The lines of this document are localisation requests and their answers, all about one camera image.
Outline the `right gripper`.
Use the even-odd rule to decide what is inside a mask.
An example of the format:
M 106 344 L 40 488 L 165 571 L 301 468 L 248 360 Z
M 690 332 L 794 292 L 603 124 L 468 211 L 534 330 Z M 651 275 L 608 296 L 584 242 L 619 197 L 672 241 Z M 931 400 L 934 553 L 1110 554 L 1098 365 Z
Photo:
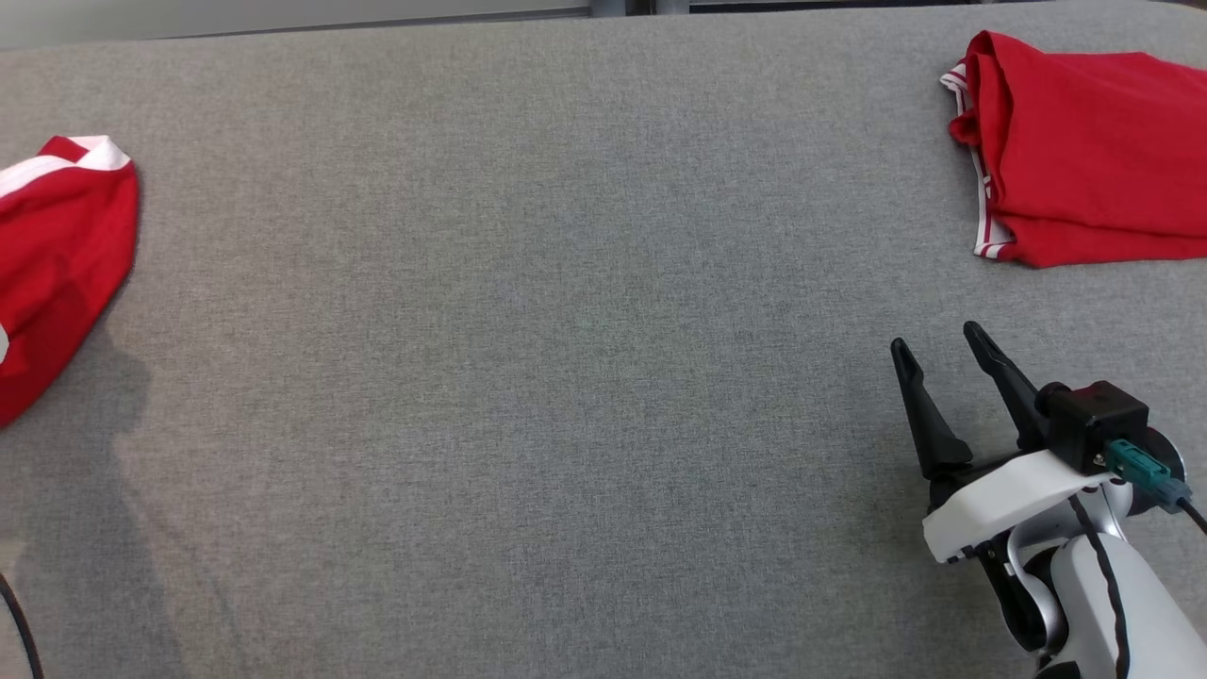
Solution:
M 1048 420 L 1034 408 L 1038 396 L 1034 384 L 981 324 L 966 321 L 963 335 L 978 365 L 999 390 L 1001 400 L 1018 431 L 1018 450 L 1026 455 L 1005 461 L 999 468 L 958 488 L 922 521 L 925 542 L 938 563 L 947 563 L 963 550 L 1057 507 L 1081 488 L 1098 486 L 1114 478 L 1107 470 L 1091 474 L 1077 472 L 1046 450 Z M 945 474 L 969 470 L 973 460 L 970 447 L 954 435 L 947 420 L 935 406 L 925 387 L 925 371 L 905 339 L 893 339 L 890 352 L 922 476 L 934 481 Z

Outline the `red basketball jersey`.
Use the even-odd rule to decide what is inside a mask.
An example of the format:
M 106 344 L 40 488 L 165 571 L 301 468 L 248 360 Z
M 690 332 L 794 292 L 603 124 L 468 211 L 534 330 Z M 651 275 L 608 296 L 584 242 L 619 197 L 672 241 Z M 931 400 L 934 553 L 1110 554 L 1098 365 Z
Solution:
M 1207 258 L 1207 69 L 986 30 L 940 81 L 976 175 L 978 257 Z

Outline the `red basketball shorts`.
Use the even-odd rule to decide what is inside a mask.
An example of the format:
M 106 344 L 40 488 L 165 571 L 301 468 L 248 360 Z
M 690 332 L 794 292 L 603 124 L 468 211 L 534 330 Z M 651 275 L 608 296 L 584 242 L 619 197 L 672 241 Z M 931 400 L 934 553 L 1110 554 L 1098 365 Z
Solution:
M 74 359 L 138 253 L 138 166 L 107 135 L 56 135 L 0 169 L 0 428 Z

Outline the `grey upholstered sofa cushion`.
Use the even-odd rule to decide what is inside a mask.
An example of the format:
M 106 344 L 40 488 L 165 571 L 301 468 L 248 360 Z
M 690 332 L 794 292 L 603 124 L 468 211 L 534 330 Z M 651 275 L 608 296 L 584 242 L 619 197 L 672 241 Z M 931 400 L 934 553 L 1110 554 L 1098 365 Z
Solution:
M 1203 497 L 1207 263 L 973 254 L 939 78 L 982 29 L 1207 68 L 1137 0 L 0 52 L 0 163 L 100 133 L 142 185 L 0 431 L 47 679 L 1025 679 L 925 546 L 890 343 L 979 453 L 966 321 L 1119 384 Z

